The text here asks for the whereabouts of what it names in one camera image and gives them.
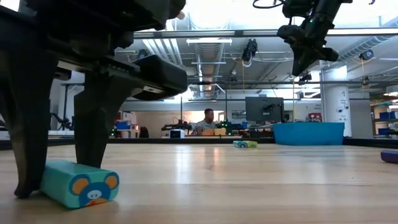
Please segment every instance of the person sitting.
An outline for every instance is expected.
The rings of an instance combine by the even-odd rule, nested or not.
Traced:
[[[212,109],[205,109],[205,119],[197,122],[195,133],[199,136],[214,135],[216,123],[214,123],[214,111]]]

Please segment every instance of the blue plastic bin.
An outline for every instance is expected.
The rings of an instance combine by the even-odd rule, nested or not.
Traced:
[[[389,128],[379,128],[379,135],[388,135],[390,131]]]
[[[129,123],[126,121],[126,122],[117,122],[116,123],[116,129],[118,129],[118,130],[127,130],[127,129],[130,129],[130,125],[129,125]]]
[[[397,113],[393,112],[382,112],[379,114],[380,119],[397,119]]]
[[[342,145],[344,123],[282,123],[274,124],[276,144],[288,146]]]

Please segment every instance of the green toy block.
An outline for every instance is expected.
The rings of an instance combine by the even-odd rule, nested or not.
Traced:
[[[252,148],[257,147],[257,142],[255,141],[234,141],[235,147]]]
[[[49,160],[41,191],[70,209],[113,200],[119,192],[119,176],[70,161]]]

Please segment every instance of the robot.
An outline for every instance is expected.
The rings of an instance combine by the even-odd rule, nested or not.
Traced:
[[[292,75],[299,76],[315,61],[326,60],[335,62],[339,55],[328,47],[325,47],[325,37],[335,25],[337,12],[343,3],[352,3],[353,0],[277,0],[271,7],[253,6],[259,9],[268,9],[282,6],[282,12],[290,19],[289,25],[279,28],[277,35],[290,45],[294,53]],[[295,16],[305,18],[300,26],[292,25]]]
[[[187,89],[184,70],[156,55],[134,63],[113,59],[134,32],[164,29],[185,0],[21,0],[18,12],[0,7],[0,113],[17,162],[14,194],[38,190],[47,155],[50,89],[56,73],[73,65],[85,74],[75,96],[76,158],[100,167],[123,101],[159,100]]]

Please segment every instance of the column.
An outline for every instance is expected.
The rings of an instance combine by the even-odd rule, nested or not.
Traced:
[[[321,81],[347,81],[347,66],[326,68]],[[344,137],[351,137],[351,114],[347,84],[321,84],[322,119],[324,122],[344,122]]]

